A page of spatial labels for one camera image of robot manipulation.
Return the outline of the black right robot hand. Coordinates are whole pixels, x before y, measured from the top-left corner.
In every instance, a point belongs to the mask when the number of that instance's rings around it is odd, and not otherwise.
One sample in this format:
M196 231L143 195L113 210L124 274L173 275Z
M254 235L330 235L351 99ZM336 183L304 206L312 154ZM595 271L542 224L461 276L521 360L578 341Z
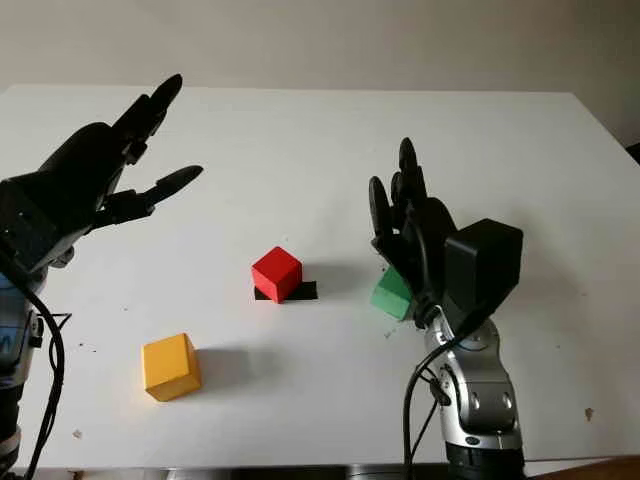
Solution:
M392 176L390 190L373 176L368 195L374 230L371 244L409 289L410 318L424 329L443 302L444 245L456 226L444 203L427 194L409 138L400 143L399 170Z

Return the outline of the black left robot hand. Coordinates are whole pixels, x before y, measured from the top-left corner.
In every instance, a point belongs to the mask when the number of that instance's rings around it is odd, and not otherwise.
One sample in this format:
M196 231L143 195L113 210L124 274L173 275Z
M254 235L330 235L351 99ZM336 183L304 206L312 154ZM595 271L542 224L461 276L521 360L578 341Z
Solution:
M123 170L134 166L163 123L183 84L180 74L143 94L111 125L95 122L75 132L40 168L64 184L74 213L90 231L150 216L155 206L175 195L202 172L191 165L156 181L150 189L118 192Z

